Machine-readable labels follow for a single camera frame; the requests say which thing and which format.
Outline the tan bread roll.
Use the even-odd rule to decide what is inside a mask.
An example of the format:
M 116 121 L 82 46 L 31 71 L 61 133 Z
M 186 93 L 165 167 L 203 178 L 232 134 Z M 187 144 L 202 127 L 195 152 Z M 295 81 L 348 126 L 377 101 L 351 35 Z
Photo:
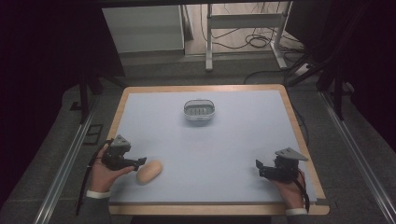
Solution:
M 137 182 L 141 185 L 146 185 L 163 170 L 163 164 L 159 160 L 150 161 L 145 164 L 136 174 Z

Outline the white soap dish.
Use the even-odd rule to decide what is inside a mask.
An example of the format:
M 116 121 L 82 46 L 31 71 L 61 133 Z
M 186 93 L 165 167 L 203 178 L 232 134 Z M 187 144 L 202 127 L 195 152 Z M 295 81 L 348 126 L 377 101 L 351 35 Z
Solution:
M 184 104 L 183 112 L 190 121 L 210 120 L 215 115 L 216 108 L 210 100 L 195 99 Z

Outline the white desk frame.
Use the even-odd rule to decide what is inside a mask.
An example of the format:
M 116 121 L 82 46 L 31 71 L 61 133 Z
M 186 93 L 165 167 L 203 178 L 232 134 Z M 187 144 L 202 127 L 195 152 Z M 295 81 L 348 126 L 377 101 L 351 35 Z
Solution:
M 279 43 L 283 34 L 289 12 L 291 1 L 287 2 L 283 10 L 278 13 L 251 13 L 251 14 L 213 14 L 212 5 L 207 5 L 206 12 L 206 51 L 205 70 L 213 70 L 213 41 L 212 31 L 218 29 L 233 28 L 275 28 L 275 39 L 270 42 L 272 52 L 281 70 L 287 68 L 287 64 L 280 52 Z

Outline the white power strip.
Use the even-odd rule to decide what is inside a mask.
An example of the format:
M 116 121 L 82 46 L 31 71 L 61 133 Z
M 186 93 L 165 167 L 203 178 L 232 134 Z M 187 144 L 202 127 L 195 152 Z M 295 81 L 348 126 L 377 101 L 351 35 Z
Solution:
M 295 75 L 296 76 L 300 76 L 304 73 L 306 73 L 308 70 L 310 70 L 312 68 L 312 65 L 310 63 L 304 63 L 300 68 L 298 68 L 295 71 Z

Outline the white cabinet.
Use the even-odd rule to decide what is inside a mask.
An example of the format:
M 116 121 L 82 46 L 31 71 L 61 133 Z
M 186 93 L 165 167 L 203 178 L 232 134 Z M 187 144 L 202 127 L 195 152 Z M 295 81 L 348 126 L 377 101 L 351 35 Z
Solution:
M 180 6 L 103 8 L 118 53 L 182 50 Z

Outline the black floor bracket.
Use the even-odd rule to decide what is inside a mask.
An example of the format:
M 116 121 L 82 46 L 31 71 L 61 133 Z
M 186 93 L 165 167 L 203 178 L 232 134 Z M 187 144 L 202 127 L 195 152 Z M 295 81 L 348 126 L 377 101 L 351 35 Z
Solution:
M 92 124 L 89 126 L 88 131 L 83 139 L 84 146 L 95 146 L 99 143 L 101 133 L 103 130 L 103 124 Z

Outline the dark curtain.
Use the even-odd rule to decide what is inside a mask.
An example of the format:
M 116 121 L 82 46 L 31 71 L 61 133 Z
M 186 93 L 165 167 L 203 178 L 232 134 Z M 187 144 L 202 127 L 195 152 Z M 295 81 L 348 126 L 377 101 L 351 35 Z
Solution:
M 0 0 L 0 208 L 44 142 L 64 92 L 119 75 L 104 0 Z
M 341 53 L 351 101 L 396 151 L 396 0 L 297 0 L 286 31 L 323 62 L 357 6 L 368 3 Z

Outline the metal floor rail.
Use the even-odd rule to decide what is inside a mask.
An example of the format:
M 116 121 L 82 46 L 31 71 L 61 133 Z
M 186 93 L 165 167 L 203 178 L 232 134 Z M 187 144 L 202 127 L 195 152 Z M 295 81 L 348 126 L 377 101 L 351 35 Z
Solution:
M 359 169 L 367 187 L 372 192 L 375 202 L 377 203 L 387 223 L 396 224 L 396 206 L 392 202 L 382 183 L 376 177 L 370 164 L 363 156 L 361 148 L 355 141 L 353 135 L 347 127 L 347 124 L 335 113 L 332 99 L 328 94 L 321 91 L 318 93 L 318 95 L 323 100 L 334 125 L 341 134 L 353 161 L 356 163 L 357 168 Z
M 60 199 L 64 185 L 70 175 L 72 167 L 75 163 L 77 155 L 82 146 L 85 135 L 92 123 L 96 107 L 100 97 L 93 96 L 89 105 L 89 112 L 87 118 L 78 126 L 78 131 L 70 147 L 66 150 L 63 161 L 49 187 L 49 190 L 36 214 L 33 224 L 49 224 L 51 216 L 54 212 L 56 204 Z

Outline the black stand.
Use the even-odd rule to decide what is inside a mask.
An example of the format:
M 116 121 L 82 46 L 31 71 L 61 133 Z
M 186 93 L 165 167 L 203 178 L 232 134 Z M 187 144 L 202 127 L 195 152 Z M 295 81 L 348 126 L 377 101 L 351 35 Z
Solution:
M 318 73 L 321 73 L 321 75 L 319 76 L 316 84 L 317 90 L 327 91 L 330 86 L 333 86 L 333 112 L 340 120 L 343 120 L 344 116 L 342 112 L 342 99 L 344 95 L 351 94 L 351 92 L 344 91 L 345 80 L 343 69 L 342 66 L 339 65 L 335 60 L 326 60 L 323 63 L 319 63 L 293 80 L 288 81 L 288 78 L 285 77 L 284 85 L 286 87 L 295 86 L 303 80 L 306 80 L 309 77 L 312 77 L 313 75 L 316 75 Z
M 79 111 L 79 123 L 83 124 L 96 112 L 96 107 L 110 105 L 113 109 L 119 104 L 121 92 L 128 85 L 121 77 L 93 69 L 79 76 L 78 102 L 70 107 L 71 111 Z

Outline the person's right hand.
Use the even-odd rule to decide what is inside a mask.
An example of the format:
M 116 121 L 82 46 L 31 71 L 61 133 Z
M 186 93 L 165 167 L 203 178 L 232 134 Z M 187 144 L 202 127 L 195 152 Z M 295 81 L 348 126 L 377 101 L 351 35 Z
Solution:
M 294 182 L 286 184 L 275 180 L 271 180 L 271 183 L 278 189 L 287 210 L 304 208 L 304 196 L 297 184 Z

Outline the person's left hand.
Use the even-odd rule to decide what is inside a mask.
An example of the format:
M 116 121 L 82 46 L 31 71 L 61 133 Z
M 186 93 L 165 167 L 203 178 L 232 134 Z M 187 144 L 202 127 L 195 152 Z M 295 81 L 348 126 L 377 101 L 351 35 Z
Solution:
M 92 166 L 90 191 L 105 193 L 109 192 L 114 182 L 123 175 L 127 175 L 134 170 L 133 166 L 122 168 L 118 171 L 108 169 L 102 163 L 102 156 L 98 155 Z

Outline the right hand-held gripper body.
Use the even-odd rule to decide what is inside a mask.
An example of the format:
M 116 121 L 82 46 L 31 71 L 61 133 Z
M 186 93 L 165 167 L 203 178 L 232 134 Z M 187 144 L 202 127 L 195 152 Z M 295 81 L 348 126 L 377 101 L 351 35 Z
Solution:
M 275 166 L 265 166 L 262 168 L 271 171 L 269 180 L 279 182 L 291 182 L 298 178 L 299 175 L 299 161 L 308 161 L 308 158 L 288 147 L 276 151 L 276 158 L 274 159 Z

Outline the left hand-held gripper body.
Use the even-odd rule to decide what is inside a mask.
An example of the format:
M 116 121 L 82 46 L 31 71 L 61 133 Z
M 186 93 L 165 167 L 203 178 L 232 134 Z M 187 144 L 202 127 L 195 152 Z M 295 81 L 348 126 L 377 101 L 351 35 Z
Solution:
M 126 167 L 133 167 L 135 171 L 139 168 L 139 162 L 124 158 L 124 154 L 129 152 L 131 144 L 120 134 L 111 140 L 109 146 L 103 153 L 101 162 L 111 171 L 118 171 Z

